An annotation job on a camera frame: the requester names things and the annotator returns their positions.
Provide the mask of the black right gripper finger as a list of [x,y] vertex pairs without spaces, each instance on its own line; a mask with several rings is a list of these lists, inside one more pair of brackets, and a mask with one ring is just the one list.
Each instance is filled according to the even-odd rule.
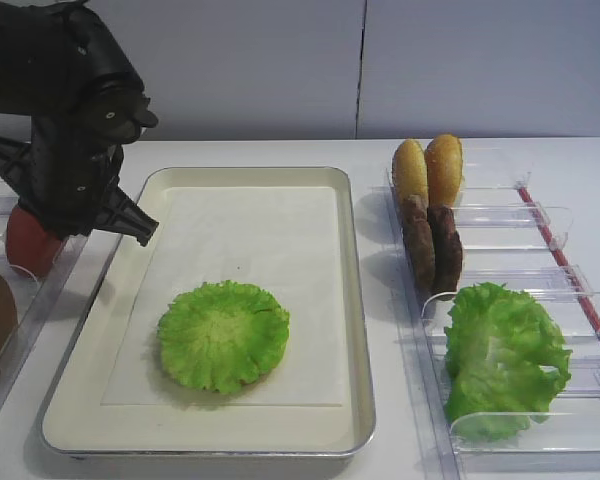
[[31,145],[0,136],[0,178],[18,195],[31,193]]

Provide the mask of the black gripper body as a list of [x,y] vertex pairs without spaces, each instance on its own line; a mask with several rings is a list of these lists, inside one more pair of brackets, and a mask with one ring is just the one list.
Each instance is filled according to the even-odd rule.
[[20,200],[54,236],[116,232],[114,208],[122,141],[66,120],[34,116],[27,170],[29,192]]

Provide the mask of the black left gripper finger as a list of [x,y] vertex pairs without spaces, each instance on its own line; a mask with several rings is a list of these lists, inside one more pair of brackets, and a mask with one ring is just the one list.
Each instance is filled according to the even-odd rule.
[[147,246],[159,222],[147,215],[119,186],[107,188],[95,211],[92,230],[133,237]]

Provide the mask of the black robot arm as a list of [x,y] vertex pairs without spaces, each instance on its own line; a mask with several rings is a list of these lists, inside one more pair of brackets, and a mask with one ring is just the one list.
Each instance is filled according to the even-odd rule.
[[157,222],[120,188],[123,149],[157,125],[144,84],[82,1],[0,1],[0,114],[31,121],[0,136],[0,178],[59,237],[102,230],[146,244]]

